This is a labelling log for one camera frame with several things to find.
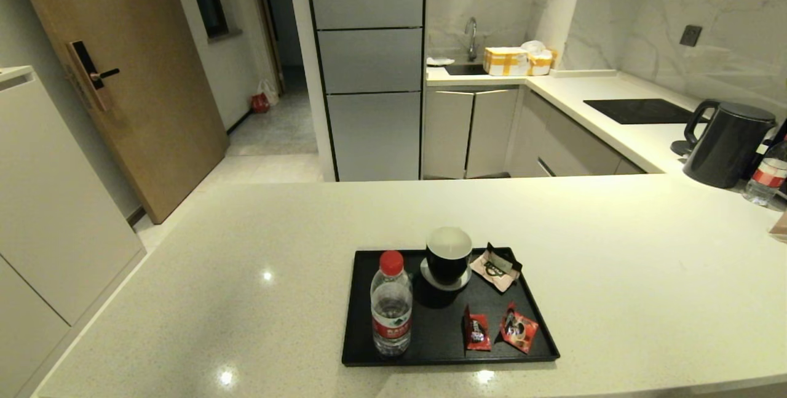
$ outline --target black tray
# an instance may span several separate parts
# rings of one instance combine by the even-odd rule
[[[473,249],[472,257],[485,249]],[[413,282],[413,330],[410,347],[402,356],[385,358],[377,353],[371,336],[371,278],[379,269],[382,250],[358,250],[352,264],[347,324],[342,350],[342,364],[356,365],[435,365],[488,364],[489,362],[545,362],[560,358],[554,340],[528,283],[520,275],[511,287],[500,293],[475,272],[469,283],[458,292],[444,292],[429,284],[421,275],[425,250],[399,250],[405,258],[405,270]],[[539,323],[531,353],[525,355],[500,338],[500,320],[510,301],[516,310]],[[464,306],[473,314],[485,314],[489,322],[491,351],[465,351],[462,328]]]

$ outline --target red bottle cap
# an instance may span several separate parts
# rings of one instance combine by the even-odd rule
[[[386,277],[396,277],[405,268],[405,259],[396,250],[386,250],[380,255],[380,270]]]

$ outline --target snack packet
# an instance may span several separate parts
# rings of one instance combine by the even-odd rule
[[[470,267],[500,292],[505,292],[522,271],[522,264],[517,262],[510,249],[495,249],[489,243],[486,244],[486,252],[472,261]]]
[[[503,320],[500,321],[500,335],[510,345],[520,351],[529,353],[536,331],[539,330],[539,323],[515,311],[516,305],[512,301],[508,304],[508,311],[505,312]]]
[[[492,350],[486,315],[470,314],[470,306],[464,306],[464,347],[472,351]]]

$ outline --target kettle lid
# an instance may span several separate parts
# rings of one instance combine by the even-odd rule
[[[771,112],[768,112],[764,109],[759,109],[759,107],[748,106],[746,104],[720,101],[719,109],[736,117],[748,118],[750,120],[776,121],[776,115],[771,114]]]

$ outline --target sink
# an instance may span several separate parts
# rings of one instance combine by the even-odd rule
[[[486,75],[484,65],[447,65],[449,75]]]

